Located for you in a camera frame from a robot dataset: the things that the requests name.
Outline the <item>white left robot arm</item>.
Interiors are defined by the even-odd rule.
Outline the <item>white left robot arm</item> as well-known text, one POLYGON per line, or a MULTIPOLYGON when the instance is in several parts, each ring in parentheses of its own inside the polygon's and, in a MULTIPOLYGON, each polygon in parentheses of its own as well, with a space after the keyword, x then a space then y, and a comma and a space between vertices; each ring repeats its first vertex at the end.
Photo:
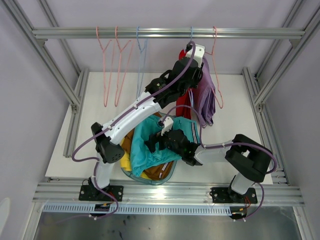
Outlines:
POLYGON ((105 124, 96 122, 91 126, 92 133, 96 135, 95 150, 99 161, 91 177, 92 197, 98 201, 107 197, 114 163, 125 154, 121 147, 122 139, 147 117, 176 102, 188 89, 196 88, 203 76, 202 68, 202 59, 183 57, 173 69, 153 79, 141 96, 118 117, 105 124))

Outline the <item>brown trousers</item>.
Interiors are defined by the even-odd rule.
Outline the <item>brown trousers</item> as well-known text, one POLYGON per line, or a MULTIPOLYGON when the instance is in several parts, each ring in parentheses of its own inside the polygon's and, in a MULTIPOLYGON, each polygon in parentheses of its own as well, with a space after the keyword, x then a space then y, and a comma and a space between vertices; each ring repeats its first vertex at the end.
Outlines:
POLYGON ((131 173, 134 177, 152 181, 163 180, 169 175, 179 156, 168 149, 159 150, 158 144, 155 152, 150 152, 145 145, 149 135, 161 130, 158 125, 160 117, 160 113, 154 113, 124 137, 121 142, 124 156, 120 160, 123 171, 131 173))

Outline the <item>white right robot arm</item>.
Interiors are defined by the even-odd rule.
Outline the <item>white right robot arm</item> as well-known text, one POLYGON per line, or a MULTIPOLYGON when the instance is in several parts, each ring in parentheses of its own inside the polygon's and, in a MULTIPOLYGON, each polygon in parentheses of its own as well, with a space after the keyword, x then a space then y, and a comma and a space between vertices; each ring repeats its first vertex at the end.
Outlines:
POLYGON ((182 130, 167 130, 151 134, 145 145, 151 153, 168 149, 179 155, 190 166, 202 166, 226 160, 238 173, 227 188, 211 189, 213 201, 220 203, 244 203, 255 183, 262 183, 267 174, 277 168, 277 160, 266 147, 243 134, 219 144, 201 145, 191 142, 182 130))

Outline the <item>blue hanger with red trousers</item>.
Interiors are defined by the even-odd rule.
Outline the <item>blue hanger with red trousers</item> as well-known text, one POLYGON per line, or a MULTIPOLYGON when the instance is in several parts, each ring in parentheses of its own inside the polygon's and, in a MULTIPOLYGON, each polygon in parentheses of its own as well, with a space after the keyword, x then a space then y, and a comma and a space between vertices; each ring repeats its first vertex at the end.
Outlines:
MULTIPOLYGON (((191 41, 193 40, 193 27, 192 26, 190 27, 190 40, 191 41)), ((193 91, 191 88, 188 90, 188 94, 189 94, 190 106, 194 107, 194 95, 193 95, 193 91)))

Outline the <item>yellow trousers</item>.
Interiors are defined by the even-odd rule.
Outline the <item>yellow trousers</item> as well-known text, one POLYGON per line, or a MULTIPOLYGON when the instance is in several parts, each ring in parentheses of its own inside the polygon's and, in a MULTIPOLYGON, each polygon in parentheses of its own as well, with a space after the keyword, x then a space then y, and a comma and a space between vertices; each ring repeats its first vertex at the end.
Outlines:
POLYGON ((122 143, 121 143, 121 147, 124 150, 124 155, 120 159, 120 166, 125 171, 130 172, 132 170, 131 158, 130 158, 130 156, 131 156, 131 142, 129 140, 123 139, 122 143))

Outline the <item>blue hanger with teal trousers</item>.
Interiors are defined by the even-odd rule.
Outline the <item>blue hanger with teal trousers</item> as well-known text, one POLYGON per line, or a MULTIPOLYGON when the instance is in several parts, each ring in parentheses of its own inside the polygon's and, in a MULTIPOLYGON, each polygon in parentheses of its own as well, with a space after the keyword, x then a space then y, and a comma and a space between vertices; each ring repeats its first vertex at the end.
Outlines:
POLYGON ((145 39, 143 45, 140 43, 139 38, 139 30, 140 27, 137 26, 136 28, 136 42, 138 45, 139 50, 139 62, 138 62, 138 72, 137 72, 137 86, 136 86, 136 97, 138 98, 142 92, 142 83, 144 79, 144 70, 146 66, 146 57, 147 57, 147 50, 148 50, 148 39, 145 39))

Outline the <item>red trousers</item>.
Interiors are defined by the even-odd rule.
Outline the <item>red trousers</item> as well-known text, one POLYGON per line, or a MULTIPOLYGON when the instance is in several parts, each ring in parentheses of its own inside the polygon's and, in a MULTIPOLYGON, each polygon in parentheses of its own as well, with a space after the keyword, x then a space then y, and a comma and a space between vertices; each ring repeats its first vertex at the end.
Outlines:
MULTIPOLYGON (((186 56, 186 51, 182 49, 179 53, 178 59, 181 60, 183 57, 186 56)), ((178 98, 176 101, 176 105, 186 105, 186 106, 191 106, 191 93, 192 91, 190 89, 187 90, 187 92, 178 98)), ((186 106, 181 106, 176 108, 176 116, 177 117, 184 117, 186 119, 191 120, 192 115, 191 115, 191 109, 186 107, 186 106)))

